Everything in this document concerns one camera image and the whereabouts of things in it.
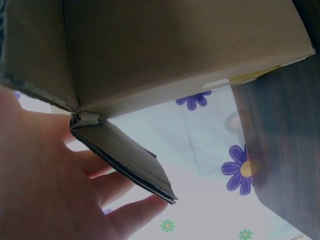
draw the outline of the wooden table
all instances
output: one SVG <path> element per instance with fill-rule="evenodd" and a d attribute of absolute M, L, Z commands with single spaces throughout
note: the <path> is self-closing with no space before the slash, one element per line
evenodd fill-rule
<path fill-rule="evenodd" d="M 232 89 L 258 198 L 320 240 L 320 0 L 293 2 L 317 54 Z"/>

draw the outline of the purple flower pattern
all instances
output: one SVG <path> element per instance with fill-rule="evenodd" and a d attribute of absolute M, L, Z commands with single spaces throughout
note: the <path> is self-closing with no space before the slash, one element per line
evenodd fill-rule
<path fill-rule="evenodd" d="M 104 215 L 107 215 L 111 212 L 113 212 L 113 210 L 111 208 L 107 208 L 106 210 L 103 211 Z"/>
<path fill-rule="evenodd" d="M 183 105 L 186 103 L 187 108 L 190 111 L 194 111 L 197 108 L 197 103 L 201 107 L 207 106 L 208 102 L 204 96 L 209 96 L 210 94 L 211 94 L 211 91 L 204 91 L 204 92 L 201 92 L 201 93 L 198 93 L 195 95 L 185 96 L 185 97 L 179 98 L 179 99 L 175 100 L 175 102 L 178 105 Z"/>
<path fill-rule="evenodd" d="M 15 95 L 15 98 L 16 98 L 17 100 L 20 99 L 20 93 L 19 93 L 18 91 L 15 91 L 15 92 L 14 92 L 14 95 Z"/>
<path fill-rule="evenodd" d="M 226 188 L 228 191 L 234 191 L 240 186 L 240 195 L 248 195 L 251 191 L 253 178 L 246 145 L 244 145 L 244 151 L 241 147 L 233 145 L 229 153 L 234 162 L 225 162 L 221 167 L 224 175 L 233 175 Z"/>

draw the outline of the brown cardboard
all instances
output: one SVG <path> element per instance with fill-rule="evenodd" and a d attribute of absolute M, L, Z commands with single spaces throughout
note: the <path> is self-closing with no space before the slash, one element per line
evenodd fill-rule
<path fill-rule="evenodd" d="M 291 0 L 4 0 L 0 18 L 4 9 L 0 82 L 71 112 L 76 138 L 171 204 L 156 157 L 107 119 L 314 54 Z"/>
<path fill-rule="evenodd" d="M 108 117 L 313 53 L 291 0 L 69 0 L 66 9 L 80 106 Z"/>

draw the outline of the white fabric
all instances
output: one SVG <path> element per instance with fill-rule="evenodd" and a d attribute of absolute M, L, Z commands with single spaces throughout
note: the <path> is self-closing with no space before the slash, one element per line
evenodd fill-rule
<path fill-rule="evenodd" d="M 224 175 L 221 167 L 233 161 L 231 146 L 244 149 L 245 144 L 242 129 L 236 128 L 237 107 L 229 86 L 213 90 L 204 98 L 207 105 L 197 104 L 194 111 L 188 110 L 187 103 L 171 101 L 111 120 L 157 155 L 179 198 L 176 205 L 169 206 L 130 239 L 238 240 L 243 230 L 252 233 L 244 240 L 292 240 L 300 236 L 300 231 L 260 203 L 253 188 L 245 196 L 240 195 L 240 188 L 227 190 L 232 176 Z M 19 101 L 25 109 L 51 112 L 48 104 L 24 95 Z M 230 116 L 234 119 L 228 125 Z M 78 141 L 69 147 L 75 151 L 86 149 Z M 106 209 L 115 210 L 148 195 L 136 186 Z M 174 221 L 173 231 L 162 230 L 166 220 Z"/>

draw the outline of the green flower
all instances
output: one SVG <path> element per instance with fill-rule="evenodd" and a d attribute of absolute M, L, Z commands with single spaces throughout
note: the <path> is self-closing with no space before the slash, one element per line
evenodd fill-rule
<path fill-rule="evenodd" d="M 168 219 L 167 221 L 162 221 L 160 227 L 162 227 L 162 231 L 166 231 L 168 233 L 169 231 L 173 231 L 176 225 L 174 224 L 174 221 L 170 221 Z"/>
<path fill-rule="evenodd" d="M 248 240 L 251 238 L 252 232 L 250 230 L 243 230 L 239 233 L 238 237 L 243 240 Z"/>

